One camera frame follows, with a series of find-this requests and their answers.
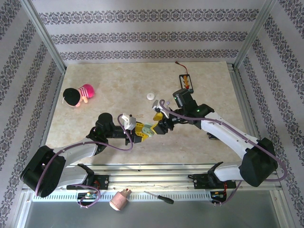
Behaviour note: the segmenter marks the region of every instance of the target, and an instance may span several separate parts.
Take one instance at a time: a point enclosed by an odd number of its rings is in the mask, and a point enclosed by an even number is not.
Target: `white ball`
[[[155,95],[154,95],[153,93],[147,94],[147,99],[148,99],[149,101],[154,100],[154,98],[155,98]]]

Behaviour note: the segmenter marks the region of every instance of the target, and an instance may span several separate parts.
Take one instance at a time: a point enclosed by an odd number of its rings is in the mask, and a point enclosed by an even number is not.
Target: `marble tabletop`
[[[226,121],[245,132],[244,123],[235,96],[226,62],[188,62],[193,83],[193,98],[197,104],[207,104]],[[101,113],[111,113],[114,124],[121,113],[132,114],[142,123],[153,124],[153,101],[165,99],[176,109],[172,94],[179,90],[179,75],[185,69],[175,63],[111,63],[69,65],[61,87],[60,97],[47,137],[51,148],[82,140],[95,126]],[[87,104],[74,108],[62,103],[66,88],[83,84],[95,88],[95,96]],[[128,148],[123,139],[109,139],[117,147]],[[236,162],[240,158],[221,141],[209,140],[206,133],[195,126],[179,124],[166,135],[154,135],[134,145],[130,152],[106,148],[102,153],[84,158],[77,163],[217,163]]]

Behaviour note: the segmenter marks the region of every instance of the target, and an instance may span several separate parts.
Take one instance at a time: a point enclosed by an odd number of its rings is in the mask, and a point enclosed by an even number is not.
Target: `screwdriver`
[[[166,203],[169,203],[169,204],[173,204],[174,203],[174,200],[172,200],[170,198],[167,198],[167,197],[164,197],[164,196],[160,196],[160,195],[155,195],[155,194],[147,192],[147,191],[144,191],[144,192],[147,193],[147,194],[150,194],[152,196],[155,196],[158,199],[165,201]]]

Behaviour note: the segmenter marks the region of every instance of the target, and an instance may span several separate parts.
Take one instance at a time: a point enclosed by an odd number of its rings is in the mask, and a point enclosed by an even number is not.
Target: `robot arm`
[[[166,134],[169,130],[172,131],[176,124],[191,124],[224,142],[242,160],[226,164],[219,162],[212,167],[208,172],[210,186],[216,186],[217,183],[228,180],[245,180],[248,184],[257,187],[277,169],[277,162],[260,149],[266,149],[275,155],[270,140],[267,138],[258,140],[249,136],[223,120],[208,105],[197,105],[187,89],[175,92],[173,97],[179,107],[177,110],[169,110],[158,101],[153,104],[153,109],[158,112],[157,118],[159,119],[158,123],[151,127],[156,134]],[[66,151],[60,156],[55,157],[54,155],[63,148],[40,147],[22,172],[21,180],[31,189],[36,190],[47,165],[48,169],[37,190],[41,197],[48,196],[55,188],[64,185],[81,183],[94,186],[98,177],[87,166],[83,164],[67,166],[84,157],[95,156],[102,152],[109,146],[108,138],[125,139],[126,145],[131,142],[140,143],[148,138],[142,133],[144,124],[136,122],[131,115],[123,114],[122,118],[125,131],[129,134],[128,137],[120,126],[113,124],[113,118],[109,113],[103,113],[98,117],[90,134],[83,140],[65,147]],[[249,141],[254,142],[256,146],[248,143]]]
[[[162,119],[152,127],[155,133],[166,134],[168,130],[173,130],[175,124],[192,124],[221,140],[242,160],[235,163],[220,162],[216,164],[209,172],[211,182],[245,180],[248,184],[257,187],[277,169],[277,162],[259,149],[262,147],[275,155],[270,140],[267,138],[258,140],[256,137],[247,135],[223,120],[208,105],[197,105],[187,89],[175,92],[173,97],[179,109],[170,111],[164,106],[159,109],[167,114],[163,115]]]

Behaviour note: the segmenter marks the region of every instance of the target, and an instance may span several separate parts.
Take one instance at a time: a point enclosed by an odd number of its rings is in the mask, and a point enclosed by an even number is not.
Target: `striped wall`
[[[33,0],[65,63],[232,63],[264,0]]]
[[[61,73],[18,0],[0,0],[0,228],[11,227]]]
[[[239,69],[258,132],[287,166],[282,184],[296,227],[304,227],[303,2],[275,4]]]

